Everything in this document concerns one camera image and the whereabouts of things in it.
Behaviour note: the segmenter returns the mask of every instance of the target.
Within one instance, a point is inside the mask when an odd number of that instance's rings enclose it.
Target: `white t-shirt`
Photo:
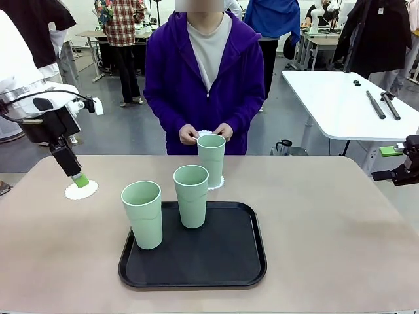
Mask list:
[[[231,31],[232,20],[228,14],[223,15],[220,25],[212,33],[205,35],[188,22],[188,34],[198,62],[202,80],[210,91],[218,75],[225,44]]]
[[[237,16],[240,21],[242,20],[243,11],[237,0],[224,0],[224,11],[227,9],[230,9],[231,12]]]

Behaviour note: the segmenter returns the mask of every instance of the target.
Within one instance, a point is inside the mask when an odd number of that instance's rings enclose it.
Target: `black tray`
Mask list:
[[[140,249],[130,230],[118,266],[131,287],[245,287],[266,273],[255,212],[236,202],[208,202],[202,227],[181,223],[177,202],[162,203],[163,242]]]

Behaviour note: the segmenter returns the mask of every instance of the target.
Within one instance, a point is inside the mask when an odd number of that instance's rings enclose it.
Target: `purple jacket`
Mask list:
[[[174,12],[147,43],[144,96],[166,131],[168,154],[193,155],[179,130],[191,124],[197,131],[214,131],[221,123],[234,131],[226,154],[244,155],[250,122],[264,101],[263,55],[259,34],[232,13],[230,36],[219,74],[207,93],[187,31],[185,13]]]

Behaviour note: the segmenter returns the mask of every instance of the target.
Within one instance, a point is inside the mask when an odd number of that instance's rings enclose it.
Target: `hand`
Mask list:
[[[195,130],[193,126],[190,124],[185,124],[180,130],[179,130],[179,138],[181,140],[181,143],[184,145],[195,145],[196,139],[199,137],[198,132]]]
[[[221,135],[228,142],[233,136],[233,129],[227,123],[222,123],[217,129],[215,129],[213,134]]]

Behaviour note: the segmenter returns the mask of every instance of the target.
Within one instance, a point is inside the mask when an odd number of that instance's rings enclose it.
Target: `green plastic cup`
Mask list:
[[[150,250],[163,240],[162,191],[152,181],[138,181],[121,193],[126,215],[139,247]]]
[[[208,187],[215,188],[221,184],[225,138],[217,134],[208,134],[198,139],[198,155],[201,164],[208,170]]]
[[[208,171],[201,166],[180,167],[173,174],[182,225],[195,229],[205,222]]]

